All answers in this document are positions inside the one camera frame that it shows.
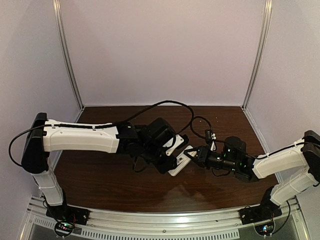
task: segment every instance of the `vertical metal pole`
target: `vertical metal pole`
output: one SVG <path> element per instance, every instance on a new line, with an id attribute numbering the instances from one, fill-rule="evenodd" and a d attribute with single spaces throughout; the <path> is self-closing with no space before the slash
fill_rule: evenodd
<path id="1" fill-rule="evenodd" d="M 81 100 L 80 92 L 79 92 L 76 78 L 75 78 L 75 74 L 74 74 L 74 70 L 73 70 L 72 64 L 71 64 L 71 59 L 70 59 L 70 55 L 69 55 L 69 51 L 68 51 L 64 24 L 63 24 L 63 20 L 62 20 L 60 0 L 53 0 L 53 8 L 54 8 L 57 27 L 58 27 L 58 32 L 59 32 L 60 43 L 61 43 L 62 54 L 63 54 L 63 58 L 64 58 L 66 71 L 68 73 L 68 77 L 70 80 L 71 88 L 72 88 L 77 106 L 80 110 L 82 110 L 84 108 L 84 104 Z"/>
<path id="2" fill-rule="evenodd" d="M 271 22 L 271 15 L 272 15 L 272 0 L 265 1 L 264 13 L 263 13 L 263 20 L 262 20 L 262 27 L 259 39 L 259 45 L 255 56 L 255 61 L 252 69 L 252 74 L 250 78 L 250 83 L 245 95 L 245 99 L 243 102 L 242 109 L 246 110 L 249 104 L 249 100 L 254 89 L 254 85 L 258 76 L 259 68 L 262 61 L 263 52 L 265 49 L 265 45 L 267 42 L 268 32 L 270 28 Z"/>

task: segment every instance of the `wood grain surface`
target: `wood grain surface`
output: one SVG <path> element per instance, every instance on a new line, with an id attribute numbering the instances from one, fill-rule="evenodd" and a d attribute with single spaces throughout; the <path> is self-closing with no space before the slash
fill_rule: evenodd
<path id="1" fill-rule="evenodd" d="M 121 121 L 143 108 L 86 107 L 79 123 Z M 247 143 L 248 153 L 263 153 L 240 107 L 195 106 L 193 109 L 196 115 L 210 120 L 218 139 L 224 140 L 234 135 Z M 132 122 L 149 124 L 157 117 L 163 117 L 179 131 L 189 121 L 190 113 L 180 106 L 158 106 Z M 206 127 L 203 120 L 194 122 L 195 130 L 201 134 Z M 184 132 L 192 146 L 206 144 L 189 129 Z M 223 146 L 217 146 L 220 152 Z M 274 175 L 254 183 L 241 182 L 233 174 L 216 177 L 210 170 L 200 168 L 193 162 L 175 177 L 158 173 L 152 165 L 141 173 L 134 173 L 132 163 L 133 159 L 127 155 L 64 151 L 55 174 L 66 192 L 68 204 L 126 212 L 190 212 L 257 204 L 265 190 L 277 184 Z M 141 160 L 137 168 L 143 165 Z"/>

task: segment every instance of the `ventilation grille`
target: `ventilation grille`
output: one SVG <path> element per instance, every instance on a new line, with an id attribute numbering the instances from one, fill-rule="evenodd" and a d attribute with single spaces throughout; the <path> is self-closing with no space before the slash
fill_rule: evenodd
<path id="1" fill-rule="evenodd" d="M 55 227 L 55 222 L 52 222 L 52 221 L 49 221 L 47 219 L 44 219 L 44 218 L 40 218 L 40 217 L 35 217 L 34 218 L 34 224 L 37 224 L 37 225 L 40 225 L 42 227 L 45 227 L 47 229 L 54 229 Z"/>
<path id="2" fill-rule="evenodd" d="M 209 233 L 205 235 L 198 236 L 179 236 L 179 237 L 145 237 L 145 236 L 128 236 L 122 234 L 111 234 L 102 231 L 95 231 L 89 229 L 82 229 L 81 236 L 84 238 L 92 240 L 233 240 L 239 239 L 239 231 L 237 229 L 218 232 L 218 233 Z"/>

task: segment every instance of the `white wall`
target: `white wall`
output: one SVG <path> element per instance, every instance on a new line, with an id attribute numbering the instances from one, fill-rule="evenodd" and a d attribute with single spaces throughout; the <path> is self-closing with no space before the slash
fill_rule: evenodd
<path id="1" fill-rule="evenodd" d="M 58 38 L 52 0 L 0 0 L 0 238 L 16 240 L 34 181 L 8 156 L 10 140 L 38 112 L 74 121 L 78 109 Z M 13 156 L 20 161 L 20 139 Z"/>
<path id="2" fill-rule="evenodd" d="M 242 105 L 264 0 L 61 1 L 85 105 Z"/>
<path id="3" fill-rule="evenodd" d="M 273 1 L 270 32 L 248 110 L 271 151 L 320 134 L 320 2 Z M 282 173 L 286 178 L 292 171 Z M 320 188 L 298 196 L 313 240 L 319 239 Z"/>

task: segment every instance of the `white panel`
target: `white panel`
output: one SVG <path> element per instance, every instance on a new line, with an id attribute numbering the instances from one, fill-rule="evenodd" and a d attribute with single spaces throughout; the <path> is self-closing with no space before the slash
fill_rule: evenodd
<path id="1" fill-rule="evenodd" d="M 248 109 L 271 151 L 320 134 L 320 2 L 273 1 L 262 65 Z M 292 173 L 282 173 L 285 179 Z M 313 240 L 319 239 L 320 187 L 298 196 Z"/>
<path id="2" fill-rule="evenodd" d="M 85 105 L 240 106 L 264 0 L 61 1 Z"/>
<path id="3" fill-rule="evenodd" d="M 1 239 L 16 240 L 30 197 L 31 175 L 8 156 L 10 140 L 38 112 L 72 122 L 78 114 L 58 38 L 52 0 L 0 1 L 0 223 Z M 12 154 L 20 162 L 25 138 Z"/>

